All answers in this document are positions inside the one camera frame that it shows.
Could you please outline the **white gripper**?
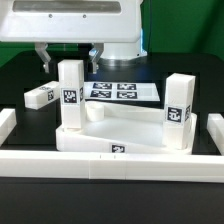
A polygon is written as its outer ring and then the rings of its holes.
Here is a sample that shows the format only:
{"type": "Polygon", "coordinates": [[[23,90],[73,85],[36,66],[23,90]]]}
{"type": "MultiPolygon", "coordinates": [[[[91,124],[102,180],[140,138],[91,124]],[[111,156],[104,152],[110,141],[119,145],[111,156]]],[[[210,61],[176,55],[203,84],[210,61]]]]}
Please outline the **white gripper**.
{"type": "Polygon", "coordinates": [[[135,42],[143,0],[0,0],[0,41],[38,42],[49,72],[47,43],[93,43],[89,66],[97,73],[103,43],[135,42]]]}

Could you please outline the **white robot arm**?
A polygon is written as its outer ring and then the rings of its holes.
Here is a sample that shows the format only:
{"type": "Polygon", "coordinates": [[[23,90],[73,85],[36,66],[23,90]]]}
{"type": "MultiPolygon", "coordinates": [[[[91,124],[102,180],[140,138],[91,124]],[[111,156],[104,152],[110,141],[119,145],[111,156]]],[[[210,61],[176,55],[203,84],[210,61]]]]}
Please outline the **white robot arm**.
{"type": "Polygon", "coordinates": [[[47,46],[90,44],[91,63],[127,64],[142,47],[144,0],[0,0],[0,42],[32,42],[50,70],[47,46]]]}

